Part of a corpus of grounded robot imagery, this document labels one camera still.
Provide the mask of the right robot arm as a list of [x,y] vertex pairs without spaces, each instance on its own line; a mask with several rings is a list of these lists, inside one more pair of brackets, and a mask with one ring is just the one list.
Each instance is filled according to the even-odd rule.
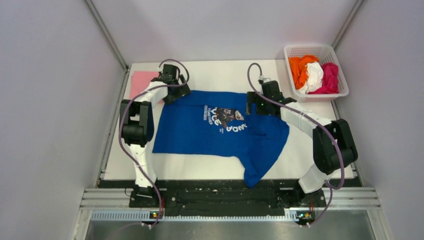
[[283,198],[284,207],[307,206],[337,170],[340,170],[339,184],[343,185],[345,168],[358,159],[348,122],[321,117],[295,99],[284,97],[275,80],[266,78],[258,82],[262,91],[247,93],[246,113],[280,118],[312,139],[313,164]]

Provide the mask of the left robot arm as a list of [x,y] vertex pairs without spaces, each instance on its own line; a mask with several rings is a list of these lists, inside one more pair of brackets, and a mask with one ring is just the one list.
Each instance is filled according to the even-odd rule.
[[131,159],[135,169],[135,184],[131,193],[132,208],[163,208],[163,200],[156,186],[157,175],[153,169],[148,143],[155,133],[153,109],[159,102],[172,104],[187,96],[191,90],[178,66],[160,63],[158,75],[147,87],[120,103],[119,145]]

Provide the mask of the blue t shirt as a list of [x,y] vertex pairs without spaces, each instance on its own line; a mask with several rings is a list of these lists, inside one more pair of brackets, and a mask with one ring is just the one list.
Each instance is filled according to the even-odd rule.
[[290,128],[279,117],[246,111],[246,93],[194,90],[163,107],[152,151],[238,158],[253,188],[278,160]]

